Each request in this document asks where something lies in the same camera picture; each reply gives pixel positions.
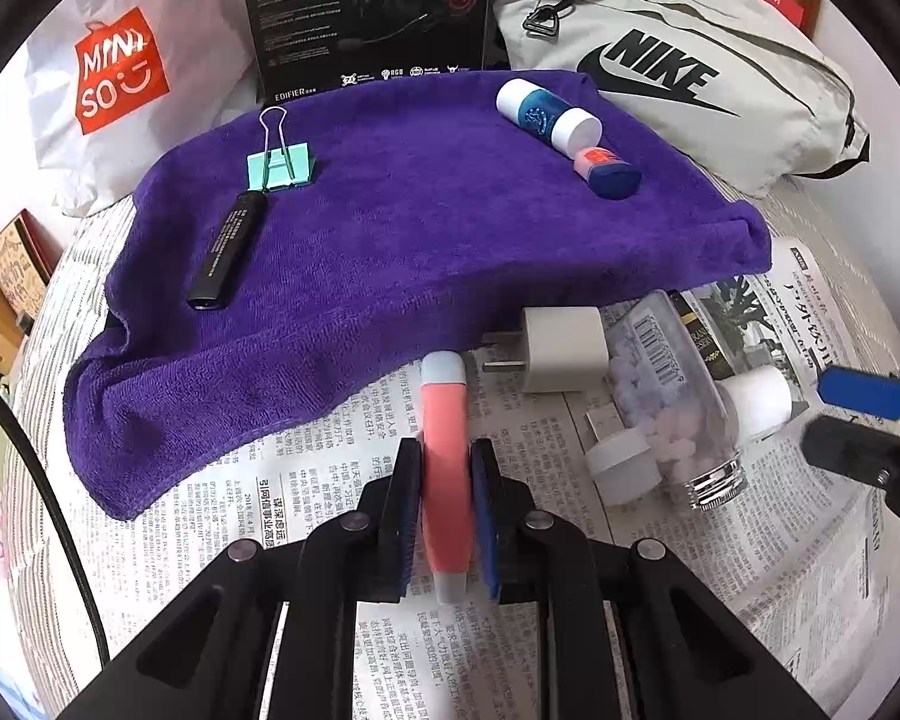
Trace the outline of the newspaper sheet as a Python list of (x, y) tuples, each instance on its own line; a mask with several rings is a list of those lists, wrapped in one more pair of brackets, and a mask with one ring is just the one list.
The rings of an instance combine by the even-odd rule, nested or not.
[[(421, 447), (422, 358), (409, 363), (419, 371), (418, 426), (404, 436)], [(461, 359), (471, 450), (486, 437), (471, 431), (471, 376), (504, 376), (482, 370), (486, 351)], [(802, 419), (784, 358), (764, 366), (784, 372), (792, 418), (777, 433), (738, 445), (741, 466), (748, 447), (790, 424), (800, 426), (802, 440), (818, 416), (847, 421), (818, 397), (822, 367), (814, 379), (818, 408)], [(69, 717), (361, 718), (354, 712), (357, 614), (403, 601), (418, 567), (429, 571), (434, 592), (421, 486), (413, 577), (400, 601), (382, 598), (379, 525), (393, 465), (361, 489), (352, 509), (305, 538), (227, 544), (69, 704)], [(530, 718), (831, 715), (663, 541), (644, 536), (622, 546), (587, 535), (541, 507), (525, 481), (500, 472), (515, 481), (520, 578), (510, 603), (487, 598), (535, 613), (538, 695)], [(467, 595), (471, 580), (484, 585), (476, 525)]]

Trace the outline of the blue white cylindrical bottle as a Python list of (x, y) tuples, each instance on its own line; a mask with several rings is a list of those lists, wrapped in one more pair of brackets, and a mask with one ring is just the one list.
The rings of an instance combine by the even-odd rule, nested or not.
[(507, 121), (566, 158), (600, 145), (603, 137), (596, 115), (523, 78), (512, 78), (499, 88), (496, 107)]

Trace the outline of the white Miniso plastic bag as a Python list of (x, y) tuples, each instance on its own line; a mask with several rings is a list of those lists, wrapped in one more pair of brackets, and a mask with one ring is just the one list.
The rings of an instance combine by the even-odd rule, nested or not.
[(38, 177), (66, 216), (209, 130), (253, 62), (244, 0), (63, 0), (25, 55)]

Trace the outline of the small white round plug light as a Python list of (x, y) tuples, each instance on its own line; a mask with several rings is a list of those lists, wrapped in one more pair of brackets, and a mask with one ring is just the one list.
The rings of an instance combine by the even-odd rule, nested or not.
[(603, 504), (629, 504), (662, 483), (649, 439), (640, 427), (624, 427), (613, 405), (590, 410), (585, 419), (595, 442), (585, 463)]

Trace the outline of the purple towel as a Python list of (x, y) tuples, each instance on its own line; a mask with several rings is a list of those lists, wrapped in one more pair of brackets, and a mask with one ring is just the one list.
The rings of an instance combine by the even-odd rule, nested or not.
[(507, 122), (498, 71), (368, 83), (294, 101), (310, 184), (274, 193), (229, 302), (188, 293), (263, 143), (255, 115), (160, 158), (105, 281), (105, 325), (64, 384), (66, 449), (105, 514), (130, 520), (250, 440), (325, 416), (436, 349), (466, 351), (532, 305), (610, 305), (761, 273), (770, 234), (588, 76), (538, 83), (587, 109), (639, 167), (597, 197)]

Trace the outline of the pink white pen-shaped tube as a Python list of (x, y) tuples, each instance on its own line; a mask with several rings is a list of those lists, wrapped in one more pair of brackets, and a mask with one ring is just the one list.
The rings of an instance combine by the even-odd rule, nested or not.
[(473, 504), (468, 470), (466, 369), (453, 351), (421, 361), (422, 534), (425, 557), (442, 605), (466, 596), (473, 555)]

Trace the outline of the white USB wall charger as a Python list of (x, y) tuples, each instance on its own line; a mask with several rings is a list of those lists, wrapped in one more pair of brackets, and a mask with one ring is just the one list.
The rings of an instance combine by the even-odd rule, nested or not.
[(525, 307), (520, 332), (491, 333), (484, 343), (518, 355), (484, 361), (487, 374), (520, 374), (525, 394), (583, 392), (610, 370), (610, 351), (600, 309)]

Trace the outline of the grey Nike waist bag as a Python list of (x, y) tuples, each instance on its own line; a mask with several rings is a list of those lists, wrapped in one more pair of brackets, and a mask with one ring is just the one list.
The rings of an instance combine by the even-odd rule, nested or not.
[(751, 197), (870, 158), (850, 76), (763, 0), (496, 0), (515, 70), (585, 73)]

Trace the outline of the striped bed sheet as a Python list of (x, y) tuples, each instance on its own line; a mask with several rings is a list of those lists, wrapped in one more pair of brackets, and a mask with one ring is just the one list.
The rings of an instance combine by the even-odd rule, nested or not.
[[(871, 371), (900, 366), (900, 336), (880, 293), (837, 238), (813, 182), (785, 179), (759, 200), (774, 234), (770, 273), (743, 286), (699, 289), (715, 327), (740, 323), (750, 299), (766, 320), (743, 330), (748, 362), (775, 353), (797, 379), (797, 416), (816, 413), (814, 379), (827, 361)], [(134, 208), (92, 215), (56, 269), (19, 359), (11, 400), (68, 520), (114, 649), (128, 642), (231, 541), (268, 546), (305, 538), (352, 509), (386, 475), (418, 426), (419, 371), (403, 366), (326, 418), (261, 437), (194, 473), (130, 522), (86, 493), (66, 452), (64, 381), (102, 328), (103, 283)], [(681, 512), (663, 491), (603, 504), (583, 454), (587, 413), (606, 390), (527, 397), (510, 377), (473, 374), (471, 431), (494, 442), (500, 469), (536, 502), (595, 538), (663, 541), (828, 712), (852, 694), (896, 605), (900, 522), (875, 489), (803, 460), (798, 424), (743, 454), (748, 484), (728, 504)], [(361, 718), (530, 718), (536, 712), (536, 621), (497, 606), (479, 580), (441, 605), (425, 567), (396, 605), (357, 614), (354, 712)]]

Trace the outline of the black rectangular lighter stick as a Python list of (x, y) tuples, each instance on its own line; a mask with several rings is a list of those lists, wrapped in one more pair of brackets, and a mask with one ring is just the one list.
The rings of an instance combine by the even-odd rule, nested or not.
[(260, 190), (247, 190), (238, 195), (190, 284), (187, 304), (191, 309), (221, 309), (229, 302), (238, 271), (244, 265), (267, 208), (268, 199)]

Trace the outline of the mint green binder clip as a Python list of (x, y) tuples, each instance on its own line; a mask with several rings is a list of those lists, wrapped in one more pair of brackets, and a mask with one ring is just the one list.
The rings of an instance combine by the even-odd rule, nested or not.
[(286, 119), (287, 109), (283, 106), (261, 110), (258, 122), (263, 129), (263, 148), (247, 158), (250, 190), (276, 192), (312, 182), (315, 156), (308, 143), (287, 141)]

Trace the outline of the black headset box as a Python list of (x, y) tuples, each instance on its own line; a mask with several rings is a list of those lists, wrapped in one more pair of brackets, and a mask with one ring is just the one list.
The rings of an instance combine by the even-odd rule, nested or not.
[(489, 0), (245, 0), (260, 98), (484, 67)]

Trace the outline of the small white green-label jar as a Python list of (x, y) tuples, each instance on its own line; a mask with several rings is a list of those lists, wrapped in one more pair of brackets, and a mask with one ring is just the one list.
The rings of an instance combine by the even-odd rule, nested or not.
[(728, 415), (728, 435), (736, 445), (763, 439), (792, 418), (792, 392), (774, 366), (761, 366), (715, 384)]

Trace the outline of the clear candy bottle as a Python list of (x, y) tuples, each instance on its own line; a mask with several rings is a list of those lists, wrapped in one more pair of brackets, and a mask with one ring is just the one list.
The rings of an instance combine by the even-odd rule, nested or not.
[(742, 493), (738, 427), (670, 296), (637, 301), (606, 340), (614, 405), (649, 441), (673, 504), (712, 511)]

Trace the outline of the black gold Grand Reserve lighter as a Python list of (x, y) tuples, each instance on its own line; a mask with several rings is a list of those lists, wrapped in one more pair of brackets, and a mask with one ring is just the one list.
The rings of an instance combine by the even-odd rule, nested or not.
[(696, 309), (685, 294), (678, 293), (678, 291), (670, 291), (668, 298), (681, 319), (683, 327), (688, 330), (692, 344), (696, 346), (697, 353), (706, 365), (710, 377), (713, 380), (725, 380), (733, 376), (735, 374), (733, 366), (724, 351), (718, 346), (712, 330), (702, 319), (701, 310)]

